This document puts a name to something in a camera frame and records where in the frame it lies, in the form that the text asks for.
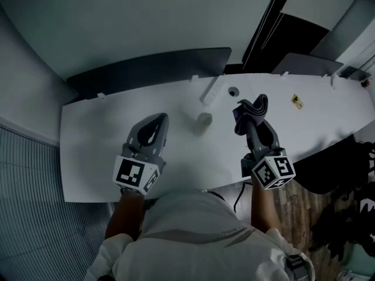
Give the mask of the grey purple cloth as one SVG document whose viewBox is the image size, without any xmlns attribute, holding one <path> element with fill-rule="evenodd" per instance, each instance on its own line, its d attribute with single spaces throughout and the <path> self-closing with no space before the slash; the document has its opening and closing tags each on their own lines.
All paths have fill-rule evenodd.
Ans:
<svg viewBox="0 0 375 281">
<path fill-rule="evenodd" d="M 253 103 L 248 100 L 240 100 L 239 106 L 233 110 L 236 125 L 234 133 L 237 135 L 246 135 L 250 129 L 247 125 L 249 122 L 254 126 L 259 126 L 268 111 L 268 97 L 260 94 Z"/>
</svg>

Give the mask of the person's right forearm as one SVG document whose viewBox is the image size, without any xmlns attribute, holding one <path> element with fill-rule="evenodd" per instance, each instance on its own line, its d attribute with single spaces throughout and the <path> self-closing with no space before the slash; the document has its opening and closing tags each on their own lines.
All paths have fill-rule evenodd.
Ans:
<svg viewBox="0 0 375 281">
<path fill-rule="evenodd" d="M 282 231 L 273 191 L 263 189 L 256 179 L 253 180 L 251 198 L 251 225 L 263 233 L 272 228 Z"/>
</svg>

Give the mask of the person's white shirt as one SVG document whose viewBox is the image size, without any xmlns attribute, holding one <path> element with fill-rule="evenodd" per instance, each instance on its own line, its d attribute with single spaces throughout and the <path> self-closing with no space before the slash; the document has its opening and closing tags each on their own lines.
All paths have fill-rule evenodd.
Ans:
<svg viewBox="0 0 375 281">
<path fill-rule="evenodd" d="M 205 192 L 168 194 L 144 212 L 136 240 L 105 239 L 84 281 L 293 281 L 286 265 L 311 260 L 272 228 L 239 220 L 223 200 Z"/>
</svg>

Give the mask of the person's left forearm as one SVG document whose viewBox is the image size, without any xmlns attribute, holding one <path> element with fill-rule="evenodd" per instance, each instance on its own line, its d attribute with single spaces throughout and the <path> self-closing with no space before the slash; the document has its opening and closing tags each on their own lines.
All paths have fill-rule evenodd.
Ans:
<svg viewBox="0 0 375 281">
<path fill-rule="evenodd" d="M 143 219 L 143 195 L 124 191 L 108 223 L 105 239 L 126 234 L 136 240 L 140 234 Z"/>
</svg>

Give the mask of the white boxes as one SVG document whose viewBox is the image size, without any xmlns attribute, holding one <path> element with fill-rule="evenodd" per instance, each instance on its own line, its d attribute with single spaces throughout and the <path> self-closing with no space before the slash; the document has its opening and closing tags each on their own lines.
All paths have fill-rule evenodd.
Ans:
<svg viewBox="0 0 375 281">
<path fill-rule="evenodd" d="M 336 281 L 356 281 L 356 275 L 352 272 L 341 270 L 336 278 Z"/>
</svg>

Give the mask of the small white cup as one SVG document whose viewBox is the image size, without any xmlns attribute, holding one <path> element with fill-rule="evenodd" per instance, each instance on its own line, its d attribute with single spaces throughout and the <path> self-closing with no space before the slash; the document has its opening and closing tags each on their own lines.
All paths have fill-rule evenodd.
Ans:
<svg viewBox="0 0 375 281">
<path fill-rule="evenodd" d="M 210 113 L 201 113 L 196 121 L 195 133 L 197 136 L 203 136 L 212 124 L 212 115 Z"/>
</svg>

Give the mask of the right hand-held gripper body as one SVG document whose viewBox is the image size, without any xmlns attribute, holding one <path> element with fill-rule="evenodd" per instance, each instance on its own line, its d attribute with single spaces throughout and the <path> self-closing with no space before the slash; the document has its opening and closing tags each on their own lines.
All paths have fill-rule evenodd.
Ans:
<svg viewBox="0 0 375 281">
<path fill-rule="evenodd" d="M 287 184 L 295 177 L 295 169 L 284 148 L 277 148 L 260 160 L 249 153 L 241 159 L 243 177 L 254 176 L 264 190 L 272 190 Z"/>
</svg>

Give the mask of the person's black shorts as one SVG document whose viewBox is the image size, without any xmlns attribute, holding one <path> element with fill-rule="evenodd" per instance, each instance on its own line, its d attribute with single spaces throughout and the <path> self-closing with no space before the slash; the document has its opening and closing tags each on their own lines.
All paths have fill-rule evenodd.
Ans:
<svg viewBox="0 0 375 281">
<path fill-rule="evenodd" d="M 226 201 L 220 194 L 218 194 L 218 193 L 216 193 L 216 192 L 214 192 L 214 191 L 210 191 L 210 190 L 206 190 L 206 191 L 204 191 L 205 193 L 210 193 L 210 194 L 212 194 L 212 195 L 214 195 L 215 197 L 217 197 L 217 198 L 219 198 L 219 199 L 221 199 L 221 200 L 223 200 L 223 201 Z"/>
</svg>

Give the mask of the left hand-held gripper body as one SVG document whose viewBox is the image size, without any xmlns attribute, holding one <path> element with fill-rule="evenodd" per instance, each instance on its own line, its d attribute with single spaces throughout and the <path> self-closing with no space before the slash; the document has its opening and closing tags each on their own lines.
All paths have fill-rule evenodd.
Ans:
<svg viewBox="0 0 375 281">
<path fill-rule="evenodd" d="M 116 157 L 112 181 L 124 190 L 147 195 L 161 176 L 165 161 L 158 155 L 136 149 L 125 143 Z"/>
</svg>

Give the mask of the long dark desk divider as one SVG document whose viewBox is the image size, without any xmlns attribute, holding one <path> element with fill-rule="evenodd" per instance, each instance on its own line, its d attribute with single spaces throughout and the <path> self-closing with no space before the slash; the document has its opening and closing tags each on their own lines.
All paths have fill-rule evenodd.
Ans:
<svg viewBox="0 0 375 281">
<path fill-rule="evenodd" d="M 189 49 L 152 54 L 101 66 L 67 79 L 85 100 L 158 84 L 223 74 L 231 48 Z"/>
</svg>

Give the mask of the black office chair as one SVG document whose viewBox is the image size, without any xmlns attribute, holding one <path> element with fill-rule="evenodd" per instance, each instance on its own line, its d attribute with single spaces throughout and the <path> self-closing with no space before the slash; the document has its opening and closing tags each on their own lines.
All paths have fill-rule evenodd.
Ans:
<svg viewBox="0 0 375 281">
<path fill-rule="evenodd" d="M 365 252 L 375 257 L 375 181 L 368 183 L 354 193 L 356 204 L 346 209 L 335 211 L 334 205 L 328 205 L 318 222 L 311 227 L 313 244 L 309 252 L 317 251 L 322 247 L 330 250 L 330 257 L 344 257 L 347 243 L 359 244 Z"/>
<path fill-rule="evenodd" d="M 351 192 L 369 182 L 375 172 L 375 142 L 342 141 L 294 163 L 294 180 L 314 194 Z"/>
</svg>

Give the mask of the white power strip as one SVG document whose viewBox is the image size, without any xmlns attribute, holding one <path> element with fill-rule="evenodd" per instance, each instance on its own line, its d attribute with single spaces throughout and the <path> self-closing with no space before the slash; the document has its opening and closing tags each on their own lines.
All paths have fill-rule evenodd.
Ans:
<svg viewBox="0 0 375 281">
<path fill-rule="evenodd" d="M 209 107 L 220 95 L 221 90 L 225 84 L 224 80 L 217 79 L 211 85 L 208 86 L 207 90 L 202 94 L 200 101 L 204 107 Z"/>
</svg>

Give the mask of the short dark desk divider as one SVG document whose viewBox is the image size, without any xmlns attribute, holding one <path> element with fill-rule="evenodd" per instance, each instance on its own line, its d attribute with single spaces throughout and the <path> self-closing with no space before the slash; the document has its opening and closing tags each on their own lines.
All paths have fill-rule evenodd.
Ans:
<svg viewBox="0 0 375 281">
<path fill-rule="evenodd" d="M 272 74 L 288 72 L 292 75 L 331 76 L 343 63 L 299 53 L 288 53 L 273 69 Z"/>
</svg>

